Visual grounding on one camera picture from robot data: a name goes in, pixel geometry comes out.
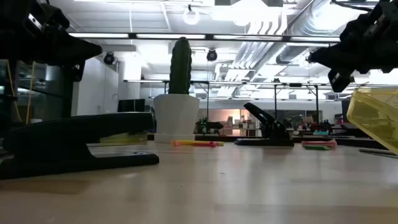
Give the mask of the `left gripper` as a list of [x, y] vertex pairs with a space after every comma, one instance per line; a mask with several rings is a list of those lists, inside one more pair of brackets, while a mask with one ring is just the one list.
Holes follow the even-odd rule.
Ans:
[[101, 46], [67, 32], [70, 21], [49, 1], [1, 0], [1, 58], [74, 65], [74, 82], [83, 78], [85, 60], [103, 52]]

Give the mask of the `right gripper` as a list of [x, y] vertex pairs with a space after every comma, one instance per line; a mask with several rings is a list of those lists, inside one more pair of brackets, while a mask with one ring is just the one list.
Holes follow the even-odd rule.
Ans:
[[[371, 59], [366, 58], [370, 48], [362, 40], [365, 32]], [[354, 81], [352, 70], [390, 73], [397, 68], [397, 0], [379, 1], [370, 14], [360, 14], [349, 21], [339, 38], [340, 43], [310, 52], [307, 59], [331, 69], [328, 79], [335, 93], [341, 93]]]

